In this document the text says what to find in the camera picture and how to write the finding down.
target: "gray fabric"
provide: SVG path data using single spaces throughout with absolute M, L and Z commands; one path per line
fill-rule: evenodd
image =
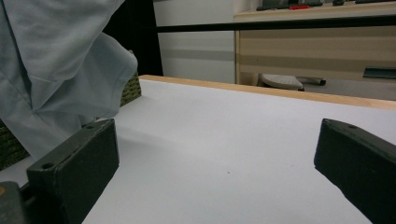
M 0 2 L 0 118 L 35 159 L 117 114 L 137 61 L 102 30 L 122 1 Z

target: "white table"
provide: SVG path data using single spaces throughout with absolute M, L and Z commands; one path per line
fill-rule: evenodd
M 315 169 L 319 128 L 337 119 L 396 144 L 394 110 L 141 86 L 115 117 L 120 168 L 84 224 L 370 223 Z

